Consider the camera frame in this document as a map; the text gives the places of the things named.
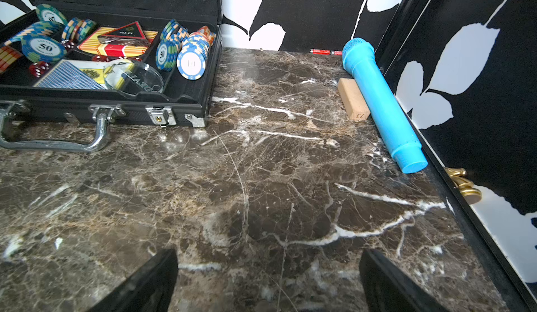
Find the black and white wallpaper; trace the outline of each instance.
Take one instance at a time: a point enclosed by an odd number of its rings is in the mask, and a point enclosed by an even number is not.
[[[222,0],[223,44],[308,52],[361,37],[377,47],[400,1]]]
[[[385,74],[537,296],[537,0],[430,0]]]
[[[35,8],[29,0],[0,0],[0,28]]]

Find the briefcase handle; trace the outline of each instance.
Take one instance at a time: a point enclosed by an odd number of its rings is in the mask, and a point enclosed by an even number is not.
[[[5,138],[4,130],[11,124],[11,121],[18,113],[29,112],[30,109],[24,101],[0,101],[1,105],[7,107],[0,108],[0,147],[11,150],[59,150],[68,152],[92,153],[103,149],[110,137],[108,134],[108,124],[113,123],[117,117],[125,115],[121,106],[90,106],[93,112],[93,120],[96,121],[95,137],[89,144],[79,144],[60,140],[30,140],[10,142]]]

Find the microphone grille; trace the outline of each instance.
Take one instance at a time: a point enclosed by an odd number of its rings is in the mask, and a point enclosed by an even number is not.
[[[352,49],[354,45],[357,45],[358,43],[367,43],[367,42],[363,38],[353,38],[352,40],[348,41],[347,44],[345,44],[345,47],[343,47],[343,58],[345,58],[346,53],[350,49]]]

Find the red pen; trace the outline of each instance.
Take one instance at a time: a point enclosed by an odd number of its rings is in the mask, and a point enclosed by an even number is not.
[[[320,49],[310,49],[309,53],[313,54],[334,54],[337,56],[343,55],[343,51],[330,51],[330,50],[320,50]]]

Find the stack of poker chips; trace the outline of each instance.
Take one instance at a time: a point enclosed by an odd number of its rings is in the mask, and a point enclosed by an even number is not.
[[[171,19],[161,32],[161,42],[157,47],[155,62],[158,69],[170,72],[175,66],[177,54],[181,50],[181,42],[189,35],[189,31],[176,20]]]
[[[55,21],[39,21],[35,22],[31,26],[25,28],[24,30],[19,31],[18,34],[11,37],[4,42],[4,45],[10,45],[13,42],[21,41],[24,36],[29,34],[38,34],[42,36],[50,36],[57,31],[63,29],[64,24],[61,22]]]
[[[177,55],[177,69],[184,78],[198,80],[202,77],[214,38],[215,34],[204,26],[181,42],[181,51]]]
[[[62,40],[83,41],[96,27],[97,23],[89,18],[80,20],[77,17],[73,17],[62,32]]]
[[[23,55],[10,46],[0,47],[0,74]]]

